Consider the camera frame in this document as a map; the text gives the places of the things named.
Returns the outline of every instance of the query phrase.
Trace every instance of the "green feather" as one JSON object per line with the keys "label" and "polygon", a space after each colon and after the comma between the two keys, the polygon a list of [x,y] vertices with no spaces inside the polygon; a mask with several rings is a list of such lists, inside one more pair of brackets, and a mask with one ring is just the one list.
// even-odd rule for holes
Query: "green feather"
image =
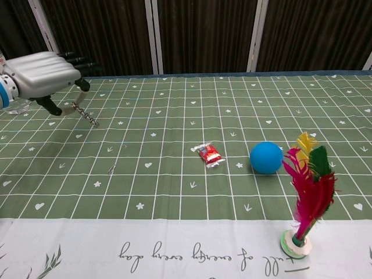
{"label": "green feather", "polygon": [[327,150],[321,145],[309,153],[309,168],[314,174],[314,181],[332,172],[327,158]]}

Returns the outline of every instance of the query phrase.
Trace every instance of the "table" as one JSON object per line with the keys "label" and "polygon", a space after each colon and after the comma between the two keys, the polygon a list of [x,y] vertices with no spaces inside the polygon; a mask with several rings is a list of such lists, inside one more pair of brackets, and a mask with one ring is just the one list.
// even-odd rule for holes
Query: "table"
{"label": "table", "polygon": [[[1,114],[4,278],[366,278],[372,76],[335,73],[92,78],[81,107],[98,128],[36,103]],[[304,131],[339,191],[294,262],[278,246],[296,225],[291,178],[255,173],[249,154],[262,141],[286,152]],[[204,142],[226,162],[206,169],[191,151]]]}

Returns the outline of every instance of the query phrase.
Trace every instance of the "small chain piece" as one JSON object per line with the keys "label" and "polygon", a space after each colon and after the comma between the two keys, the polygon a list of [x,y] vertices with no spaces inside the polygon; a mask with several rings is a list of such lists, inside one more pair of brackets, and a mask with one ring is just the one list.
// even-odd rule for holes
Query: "small chain piece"
{"label": "small chain piece", "polygon": [[108,174],[112,174],[114,172],[114,169],[115,169],[116,165],[114,164],[108,171]]}
{"label": "small chain piece", "polygon": [[83,118],[89,120],[89,122],[90,122],[94,127],[97,128],[97,127],[99,126],[99,123],[96,122],[93,118],[91,118],[91,117],[89,116],[89,114],[86,113],[86,112],[84,111],[84,109],[82,109],[82,108],[79,107],[78,104],[76,104],[75,102],[73,102],[73,103],[72,103],[72,107],[73,107],[77,112],[79,112],[79,114],[81,114],[81,115],[83,116]]}

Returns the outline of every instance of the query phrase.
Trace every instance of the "red candy wrapper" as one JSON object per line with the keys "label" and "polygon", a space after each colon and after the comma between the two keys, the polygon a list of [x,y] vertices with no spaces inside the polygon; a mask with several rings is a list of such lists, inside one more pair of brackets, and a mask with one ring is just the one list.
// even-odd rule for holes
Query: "red candy wrapper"
{"label": "red candy wrapper", "polygon": [[214,148],[214,146],[209,142],[195,146],[194,148],[191,148],[191,151],[199,152],[199,155],[201,158],[203,158],[207,168],[218,166],[220,162],[225,161],[225,159],[223,159],[218,153],[216,148]]}

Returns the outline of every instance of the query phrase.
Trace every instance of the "red feather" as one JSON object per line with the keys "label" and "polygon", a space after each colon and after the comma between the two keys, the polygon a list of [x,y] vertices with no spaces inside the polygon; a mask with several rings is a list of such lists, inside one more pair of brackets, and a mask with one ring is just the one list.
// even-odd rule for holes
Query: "red feather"
{"label": "red feather", "polygon": [[333,203],[334,173],[320,177],[315,181],[314,175],[306,162],[301,168],[296,154],[299,148],[290,149],[285,157],[288,158],[294,167],[283,162],[287,173],[292,177],[292,183],[298,192],[296,221],[300,226],[296,233],[298,240],[303,240],[314,223],[324,214],[329,205]]}

